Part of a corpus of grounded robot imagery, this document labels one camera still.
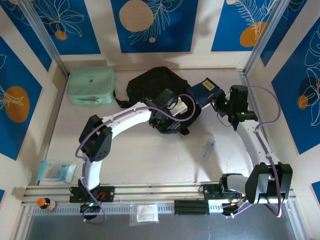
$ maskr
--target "orange bottle cap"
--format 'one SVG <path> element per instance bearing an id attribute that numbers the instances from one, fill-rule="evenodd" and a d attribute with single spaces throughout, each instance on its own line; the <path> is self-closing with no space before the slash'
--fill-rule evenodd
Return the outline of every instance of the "orange bottle cap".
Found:
<path id="1" fill-rule="evenodd" d="M 39 207 L 42 207 L 46 204 L 46 200 L 44 198 L 39 198 L 37 201 L 36 201 L 36 204 L 39 206 Z"/>

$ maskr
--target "mint green cosmetic bag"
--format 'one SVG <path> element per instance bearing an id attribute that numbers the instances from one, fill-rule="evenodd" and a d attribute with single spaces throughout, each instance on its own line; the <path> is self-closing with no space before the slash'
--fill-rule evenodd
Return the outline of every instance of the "mint green cosmetic bag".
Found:
<path id="1" fill-rule="evenodd" d="M 73 104 L 109 104 L 114 99 L 116 78 L 111 66 L 74 68 L 66 93 Z"/>

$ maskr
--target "black backpack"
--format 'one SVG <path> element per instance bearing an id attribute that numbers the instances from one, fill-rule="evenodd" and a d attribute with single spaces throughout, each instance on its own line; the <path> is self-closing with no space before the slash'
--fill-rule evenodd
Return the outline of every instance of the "black backpack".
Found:
<path id="1" fill-rule="evenodd" d="M 191 86 L 186 80 L 179 77 L 169 68 L 160 66 L 152 68 L 129 81 L 128 86 L 126 87 L 126 94 L 129 97 L 129 101 L 115 100 L 121 108 L 127 109 L 141 101 L 143 98 L 156 98 L 165 89 L 170 89 L 178 96 L 180 94 L 188 94 L 187 89 L 190 87 Z M 181 100 L 187 105 L 188 110 L 187 112 L 178 114 L 175 117 L 178 119 L 185 119 L 191 115 L 193 111 L 193 104 L 191 100 L 185 96 L 182 96 Z M 180 125 L 176 129 L 168 130 L 161 124 L 153 127 L 162 134 L 181 133 L 182 135 L 187 135 L 189 134 L 188 127 L 197 119 L 200 113 L 201 108 L 196 104 L 193 117 L 188 121 L 180 122 Z"/>

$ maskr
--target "bag strap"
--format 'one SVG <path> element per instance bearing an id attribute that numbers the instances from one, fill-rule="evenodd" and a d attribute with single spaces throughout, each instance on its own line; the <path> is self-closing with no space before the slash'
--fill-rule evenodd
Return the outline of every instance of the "bag strap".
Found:
<path id="1" fill-rule="evenodd" d="M 130 99 L 129 99 L 129 101 L 121 101 L 121 100 L 117 99 L 116 98 L 116 91 L 113 91 L 113 96 L 114 96 L 116 103 L 122 109 L 128 109 L 128 108 L 131 108 L 133 105 L 135 105 L 135 103 L 131 102 Z"/>

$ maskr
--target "white table surface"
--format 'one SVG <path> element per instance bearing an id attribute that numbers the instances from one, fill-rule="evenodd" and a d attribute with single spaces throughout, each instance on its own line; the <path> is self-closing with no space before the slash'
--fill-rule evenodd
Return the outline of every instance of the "white table surface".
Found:
<path id="1" fill-rule="evenodd" d="M 224 91 L 231 85 L 241 84 L 239 73 L 234 70 L 194 69 L 175 70 L 191 86 L 209 77 Z M 116 96 L 127 100 L 128 81 L 143 71 L 119 71 L 116 76 Z M 122 111 L 116 101 L 103 105 L 75 105 L 66 93 L 61 103 L 47 160 L 77 163 L 72 184 L 81 176 L 82 161 L 75 157 L 79 136 L 92 115 L 109 116 Z M 189 127 L 190 134 L 161 134 L 148 122 L 138 124 L 112 140 L 111 152 L 101 167 L 102 184 L 164 184 L 218 181 L 222 173 L 241 173 L 249 176 L 252 162 L 241 138 L 232 127 L 223 126 L 212 107 L 204 109 Z M 210 136 L 216 140 L 213 153 L 207 161 L 201 159 Z M 41 181 L 41 185 L 57 182 Z"/>

